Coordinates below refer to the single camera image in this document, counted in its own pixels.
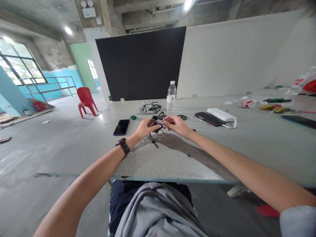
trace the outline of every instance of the concrete ceiling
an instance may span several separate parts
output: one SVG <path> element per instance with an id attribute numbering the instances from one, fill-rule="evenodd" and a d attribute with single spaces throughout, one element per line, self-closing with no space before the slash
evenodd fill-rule
<path id="1" fill-rule="evenodd" d="M 0 0 L 0 6 L 58 32 L 82 28 L 74 0 Z"/>
<path id="2" fill-rule="evenodd" d="M 127 33 L 210 24 L 304 8 L 304 17 L 314 16 L 316 12 L 315 0 L 192 0 L 194 4 L 186 13 L 183 11 L 185 0 L 111 1 L 117 19 Z M 63 32 L 68 26 L 81 33 L 75 0 L 0 0 L 0 6 L 57 32 Z"/>

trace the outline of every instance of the black wall panel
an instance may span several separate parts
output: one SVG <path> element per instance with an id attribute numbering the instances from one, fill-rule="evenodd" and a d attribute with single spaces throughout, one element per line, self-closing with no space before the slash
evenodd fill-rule
<path id="1" fill-rule="evenodd" d="M 178 84 L 186 27 L 97 39 L 113 101 L 165 99 Z"/>

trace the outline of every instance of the forearm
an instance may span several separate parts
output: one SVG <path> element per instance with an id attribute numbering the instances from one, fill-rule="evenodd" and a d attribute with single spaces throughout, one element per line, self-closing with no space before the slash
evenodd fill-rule
<path id="1" fill-rule="evenodd" d="M 126 140 L 129 148 L 137 142 L 139 139 L 135 136 Z M 34 236 L 75 236 L 84 209 L 105 185 L 124 156 L 123 149 L 117 146 L 85 170 L 54 204 Z"/>
<path id="2" fill-rule="evenodd" d="M 316 206 L 315 196 L 272 169 L 221 146 L 196 132 L 190 135 L 190 139 L 278 212 L 300 205 Z"/>

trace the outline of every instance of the black watch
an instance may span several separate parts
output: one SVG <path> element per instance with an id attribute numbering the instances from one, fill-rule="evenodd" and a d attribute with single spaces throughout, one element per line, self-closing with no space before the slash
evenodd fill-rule
<path id="1" fill-rule="evenodd" d="M 119 140 L 117 143 L 115 143 L 115 146 L 120 145 L 125 153 L 125 156 L 127 156 L 127 154 L 130 152 L 130 149 L 128 147 L 128 145 L 126 144 L 126 139 L 122 138 L 121 140 Z"/>

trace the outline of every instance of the red plastic chair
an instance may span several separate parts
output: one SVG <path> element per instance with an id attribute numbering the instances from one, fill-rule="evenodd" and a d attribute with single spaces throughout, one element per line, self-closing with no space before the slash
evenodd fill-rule
<path id="1" fill-rule="evenodd" d="M 88 87 L 80 87 L 77 89 L 77 94 L 79 96 L 79 99 L 81 101 L 81 103 L 78 104 L 78 108 L 81 114 L 81 118 L 83 118 L 82 112 L 81 112 L 81 108 L 83 108 L 83 111 L 85 112 L 85 114 L 87 114 L 86 110 L 85 110 L 85 106 L 88 107 L 92 114 L 94 116 L 96 116 L 96 113 L 94 111 L 94 108 L 92 105 L 94 105 L 95 109 L 98 111 L 95 102 L 92 99 L 92 95 L 90 92 L 90 89 Z"/>

